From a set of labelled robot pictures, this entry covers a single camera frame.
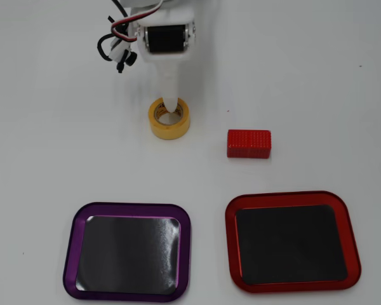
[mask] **black cable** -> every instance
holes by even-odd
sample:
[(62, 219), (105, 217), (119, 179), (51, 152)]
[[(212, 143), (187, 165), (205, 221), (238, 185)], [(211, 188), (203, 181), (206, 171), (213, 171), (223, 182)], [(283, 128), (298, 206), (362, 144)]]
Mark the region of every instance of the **black cable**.
[(106, 61), (108, 61), (108, 62), (112, 62), (113, 60), (110, 59), (110, 58), (104, 53), (103, 48), (102, 48), (102, 43), (103, 43), (105, 40), (108, 40), (108, 39), (113, 38), (113, 37), (115, 37), (113, 34), (107, 34), (107, 35), (103, 36), (102, 38), (100, 38), (99, 41), (98, 41), (98, 43), (97, 43), (97, 50), (99, 51), (100, 56), (101, 56), (104, 60), (106, 60)]
[(119, 0), (112, 0), (113, 3), (117, 6), (117, 8), (119, 9), (119, 11), (123, 14), (123, 16), (126, 18), (128, 17), (128, 14), (126, 12), (126, 10), (123, 8), (123, 6), (121, 5), (121, 3), (119, 2)]
[[(114, 23), (114, 19), (111, 16), (109, 16), (107, 19), (111, 24)], [(124, 35), (127, 35), (127, 29), (128, 29), (128, 24), (119, 25), (116, 27), (116, 30), (118, 31), (118, 33), (122, 33)]]
[(126, 62), (127, 56), (128, 56), (128, 50), (125, 50), (123, 57), (121, 58), (120, 62), (117, 64), (117, 71), (119, 71), (119, 73), (122, 73), (124, 70), (124, 63)]

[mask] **tape roll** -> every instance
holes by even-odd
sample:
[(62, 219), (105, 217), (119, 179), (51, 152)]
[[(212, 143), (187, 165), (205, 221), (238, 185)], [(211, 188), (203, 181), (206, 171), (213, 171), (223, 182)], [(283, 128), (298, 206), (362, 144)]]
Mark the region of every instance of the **tape roll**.
[(185, 135), (191, 120), (188, 105), (180, 98), (178, 98), (178, 107), (175, 112), (180, 116), (180, 121), (173, 125), (163, 124), (159, 121), (160, 117), (169, 113), (164, 106), (164, 100), (159, 98), (151, 105), (148, 117), (154, 135), (164, 140), (174, 140)]

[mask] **black pad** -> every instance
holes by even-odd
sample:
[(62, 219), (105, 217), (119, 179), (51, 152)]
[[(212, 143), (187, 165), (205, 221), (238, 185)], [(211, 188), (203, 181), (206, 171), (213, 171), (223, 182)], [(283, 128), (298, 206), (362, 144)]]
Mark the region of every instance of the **black pad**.
[(245, 283), (347, 278), (332, 207), (244, 209), (236, 220)]
[(175, 219), (93, 217), (84, 229), (76, 287), (170, 295), (176, 290), (178, 239)]

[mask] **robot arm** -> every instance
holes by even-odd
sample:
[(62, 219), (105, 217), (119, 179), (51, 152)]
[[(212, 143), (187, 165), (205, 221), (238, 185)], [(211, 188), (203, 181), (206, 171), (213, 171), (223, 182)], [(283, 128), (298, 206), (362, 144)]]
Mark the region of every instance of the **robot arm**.
[(194, 8), (189, 0), (120, 0), (131, 16), (113, 22), (109, 58), (133, 64), (130, 44), (137, 41), (141, 56), (154, 63), (165, 107), (175, 112), (178, 102), (178, 70), (195, 47)]

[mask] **red tray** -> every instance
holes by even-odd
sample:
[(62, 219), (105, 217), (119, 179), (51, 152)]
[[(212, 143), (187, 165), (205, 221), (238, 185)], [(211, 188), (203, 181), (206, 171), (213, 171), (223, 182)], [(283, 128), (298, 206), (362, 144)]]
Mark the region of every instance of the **red tray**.
[(230, 273), (247, 292), (346, 289), (359, 280), (349, 212), (334, 194), (240, 196), (225, 221)]

